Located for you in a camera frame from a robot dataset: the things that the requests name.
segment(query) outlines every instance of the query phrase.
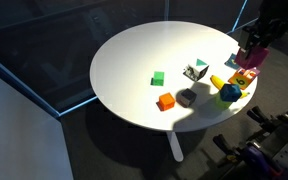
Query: floor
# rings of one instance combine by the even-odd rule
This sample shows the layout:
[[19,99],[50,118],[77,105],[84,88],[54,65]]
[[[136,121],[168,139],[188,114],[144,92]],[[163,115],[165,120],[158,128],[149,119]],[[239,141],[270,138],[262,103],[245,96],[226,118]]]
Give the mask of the floor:
[[[238,38],[239,32],[232,37]],[[257,90],[241,112],[208,129],[178,133],[185,157],[182,162],[173,159],[165,133],[131,125],[99,101],[65,115],[61,122],[74,179],[219,179],[230,167],[217,168],[224,153],[212,138],[223,134],[231,145],[242,145],[260,129],[246,116],[248,109],[258,105],[266,115],[288,110],[288,54],[273,45],[269,50],[269,57],[259,68]],[[239,174],[239,179],[246,179],[244,176]]]

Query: table top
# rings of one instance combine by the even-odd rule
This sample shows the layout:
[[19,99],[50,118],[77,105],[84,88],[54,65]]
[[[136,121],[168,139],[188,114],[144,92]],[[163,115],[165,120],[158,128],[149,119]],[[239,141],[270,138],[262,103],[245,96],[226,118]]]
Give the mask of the table top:
[[[92,88],[99,100],[118,117],[141,127],[186,132],[207,128],[239,112],[252,98],[257,78],[247,87],[247,97],[228,109],[216,105],[218,89],[210,81],[216,75],[227,81],[236,70],[224,65],[238,43],[213,28],[178,21],[152,22],[122,31],[95,54],[91,68]],[[188,64],[200,59],[209,65],[206,75],[193,82],[183,75]],[[152,86],[155,71],[164,72],[164,85]],[[197,94],[188,108],[178,102],[161,111],[160,95],[178,99],[185,89]]]

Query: white wall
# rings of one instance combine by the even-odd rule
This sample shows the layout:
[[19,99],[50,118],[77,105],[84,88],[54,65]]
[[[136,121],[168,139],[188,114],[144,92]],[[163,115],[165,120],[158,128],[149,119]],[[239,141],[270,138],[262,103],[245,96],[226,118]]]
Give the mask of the white wall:
[[61,124],[0,80],[0,180],[72,180]]

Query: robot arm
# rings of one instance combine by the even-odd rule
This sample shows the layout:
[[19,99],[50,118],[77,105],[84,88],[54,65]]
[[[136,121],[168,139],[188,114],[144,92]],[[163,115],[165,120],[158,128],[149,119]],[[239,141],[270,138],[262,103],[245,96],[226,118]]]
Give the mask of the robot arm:
[[252,56],[264,51],[271,42],[282,37],[288,30],[288,0],[263,0],[259,8],[259,17],[252,26],[242,29],[239,40],[240,50],[236,63],[249,69],[260,65],[266,56]]

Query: yellow banana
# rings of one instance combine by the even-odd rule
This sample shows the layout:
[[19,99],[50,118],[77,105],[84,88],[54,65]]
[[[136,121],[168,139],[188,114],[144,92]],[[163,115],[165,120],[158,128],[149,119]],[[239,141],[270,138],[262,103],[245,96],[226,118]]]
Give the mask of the yellow banana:
[[[211,82],[213,83],[213,85],[218,89],[218,90],[221,90],[222,87],[224,86],[225,82],[220,79],[219,77],[215,76],[215,75],[212,75],[211,76]],[[247,95],[249,95],[250,93],[249,92],[245,92],[245,91],[242,91],[242,96],[240,97],[240,99],[246,97]]]
[[225,82],[222,81],[222,79],[220,79],[219,77],[212,75],[211,76],[211,81],[213,83],[213,85],[218,89],[221,90],[222,87],[224,86]]

